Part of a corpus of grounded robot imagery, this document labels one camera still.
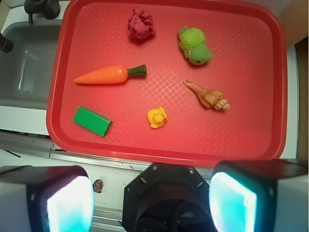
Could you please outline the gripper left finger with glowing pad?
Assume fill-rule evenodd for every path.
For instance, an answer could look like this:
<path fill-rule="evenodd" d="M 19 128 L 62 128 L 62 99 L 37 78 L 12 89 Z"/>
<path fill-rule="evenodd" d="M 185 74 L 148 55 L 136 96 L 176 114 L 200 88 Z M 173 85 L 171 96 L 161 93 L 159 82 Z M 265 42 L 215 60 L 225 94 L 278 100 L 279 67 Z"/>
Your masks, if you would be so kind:
<path fill-rule="evenodd" d="M 88 232 L 93 184 L 81 166 L 2 166 L 2 232 Z"/>

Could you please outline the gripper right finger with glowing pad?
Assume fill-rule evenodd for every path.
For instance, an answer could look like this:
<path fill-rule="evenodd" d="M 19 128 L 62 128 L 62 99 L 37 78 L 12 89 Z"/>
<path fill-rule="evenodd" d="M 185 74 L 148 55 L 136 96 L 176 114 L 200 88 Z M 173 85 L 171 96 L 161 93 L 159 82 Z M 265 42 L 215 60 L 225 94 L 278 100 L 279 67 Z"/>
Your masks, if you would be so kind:
<path fill-rule="evenodd" d="M 213 170 L 209 203 L 219 232 L 307 232 L 308 163 L 221 161 Z"/>

